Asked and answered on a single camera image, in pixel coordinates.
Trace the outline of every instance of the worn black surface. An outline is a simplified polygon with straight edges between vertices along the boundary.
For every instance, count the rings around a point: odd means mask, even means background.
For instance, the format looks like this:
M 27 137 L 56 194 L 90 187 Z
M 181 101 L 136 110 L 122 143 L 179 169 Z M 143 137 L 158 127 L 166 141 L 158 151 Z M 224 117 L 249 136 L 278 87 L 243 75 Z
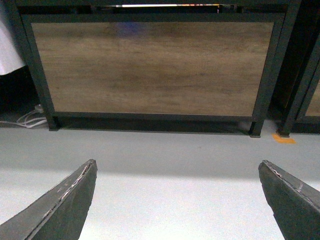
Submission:
M 25 210 L 0 225 L 0 239 L 78 239 L 91 205 L 96 178 L 96 161 L 89 160 Z
M 320 192 L 266 160 L 259 177 L 284 238 L 320 239 Z

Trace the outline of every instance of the white cable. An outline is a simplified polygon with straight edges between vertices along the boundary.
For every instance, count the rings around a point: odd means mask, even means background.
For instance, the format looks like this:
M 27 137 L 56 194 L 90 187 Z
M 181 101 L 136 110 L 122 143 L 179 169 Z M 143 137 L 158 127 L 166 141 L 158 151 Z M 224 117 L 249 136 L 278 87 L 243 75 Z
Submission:
M 31 115 L 34 115 L 36 113 L 42 113 L 42 112 L 39 112 L 39 110 L 35 109 L 35 110 L 32 110 L 30 112 L 28 112 L 27 114 L 19 117 L 19 119 L 16 121 L 16 122 L 11 122 L 11 121 L 0 121 L 0 123 L 2 124 L 13 124 L 13 125 L 17 125 L 17 126 L 20 126 L 20 127 L 24 127 L 24 128 L 27 128 L 27 129 L 31 129 L 35 126 L 38 126 L 38 125 L 41 125 L 41 124 L 45 124 L 47 122 L 47 119 L 45 117 L 36 117 L 36 118 L 33 118 L 31 120 L 28 120 L 27 119 L 31 116 Z
M 37 112 L 33 112 L 33 113 L 31 113 L 31 114 L 27 115 L 27 116 L 25 117 L 25 119 L 24 119 L 24 122 L 23 122 L 23 123 L 26 123 L 27 119 L 28 119 L 30 116 L 32 116 L 32 115 L 34 115 L 34 114 L 36 114 L 36 113 L 37 113 Z
M 46 120 L 46 118 L 45 117 L 36 117 L 36 118 L 31 119 L 29 121 L 24 121 L 22 124 L 26 125 L 26 124 L 29 124 L 29 123 L 32 123 L 32 122 L 38 121 L 38 120 Z
M 20 120 L 23 119 L 24 117 L 28 117 L 28 116 L 33 115 L 33 114 L 35 114 L 35 113 L 37 113 L 36 110 L 33 110 L 33 111 L 31 111 L 31 112 L 28 112 L 27 114 L 19 117 L 19 119 L 18 119 L 16 122 L 19 123 Z

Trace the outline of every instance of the metal leg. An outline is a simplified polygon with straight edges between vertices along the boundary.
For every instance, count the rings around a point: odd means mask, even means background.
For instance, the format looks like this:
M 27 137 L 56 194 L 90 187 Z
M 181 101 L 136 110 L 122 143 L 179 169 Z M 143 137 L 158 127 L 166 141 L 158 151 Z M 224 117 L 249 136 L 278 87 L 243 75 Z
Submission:
M 49 131 L 58 131 L 61 127 L 57 116 L 46 117 L 49 125 Z
M 260 138 L 262 126 L 264 125 L 264 121 L 259 121 L 259 122 L 252 122 L 250 130 L 249 130 L 249 136 L 251 138 Z
M 290 130 L 291 128 L 283 128 L 283 127 L 281 127 L 281 128 L 279 128 L 276 132 L 280 135 L 280 137 L 282 137 L 282 138 L 289 138 L 290 136 L 289 136 L 289 134 L 290 134 Z

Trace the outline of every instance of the black metal frame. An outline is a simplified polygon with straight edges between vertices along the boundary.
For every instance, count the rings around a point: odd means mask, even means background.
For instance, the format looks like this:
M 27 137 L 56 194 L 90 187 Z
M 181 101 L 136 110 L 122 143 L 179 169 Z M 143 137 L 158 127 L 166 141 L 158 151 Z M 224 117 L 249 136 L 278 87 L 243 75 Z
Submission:
M 295 124 L 301 129 L 301 124 L 308 125 L 320 124 L 320 116 L 306 116 L 309 104 L 315 93 L 320 79 L 320 34 L 317 37 L 310 58 L 304 71 L 300 72 L 298 78 L 299 83 L 293 87 L 288 106 L 283 114 L 280 128 L 277 130 L 281 137 L 289 137 L 290 132 L 295 129 Z M 314 133 L 319 132 L 318 128 L 314 129 Z
M 230 4 L 230 5 L 270 5 L 300 3 L 300 0 L 15 0 L 17 6 L 83 6 L 83 5 L 130 5 L 130 4 Z
M 288 4 L 288 0 L 252 1 L 252 0 L 224 0 L 220 4 Z M 166 0 L 161 4 L 179 3 Z M 74 0 L 50 1 L 50 0 L 16 0 L 16 5 L 11 5 L 12 15 L 16 18 L 20 43 L 27 64 L 30 66 L 31 75 L 37 87 L 45 115 L 48 118 L 50 130 L 59 129 L 58 117 L 87 117 L 87 118 L 119 118 L 119 119 L 154 119 L 154 120 L 188 120 L 188 121 L 224 121 L 239 122 L 252 121 L 249 131 L 251 137 L 260 137 L 267 110 L 271 101 L 276 80 L 285 56 L 289 38 L 300 7 L 301 0 L 291 0 L 287 13 L 140 13 L 140 14 L 46 14 L 46 15 L 20 15 L 17 6 L 70 6 L 70 5 L 121 5 L 130 2 L 118 2 L 114 0 Z M 252 116 L 211 116 L 211 115 L 178 115 L 178 114 L 142 114 L 142 113 L 87 113 L 87 112 L 56 112 L 51 100 L 45 74 L 41 64 L 36 41 L 33 35 L 31 23 L 92 23 L 92 22 L 274 22 L 270 44 L 265 60 L 263 73 L 258 89 Z

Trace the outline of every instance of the wooden panel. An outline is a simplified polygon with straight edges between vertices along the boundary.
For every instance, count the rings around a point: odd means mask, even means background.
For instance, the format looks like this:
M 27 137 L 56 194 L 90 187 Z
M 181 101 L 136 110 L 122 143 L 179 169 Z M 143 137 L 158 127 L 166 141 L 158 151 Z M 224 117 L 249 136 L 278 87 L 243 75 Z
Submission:
M 57 112 L 251 116 L 273 23 L 33 23 Z
M 312 96 L 306 116 L 320 117 L 320 84 L 317 85 L 315 92 Z

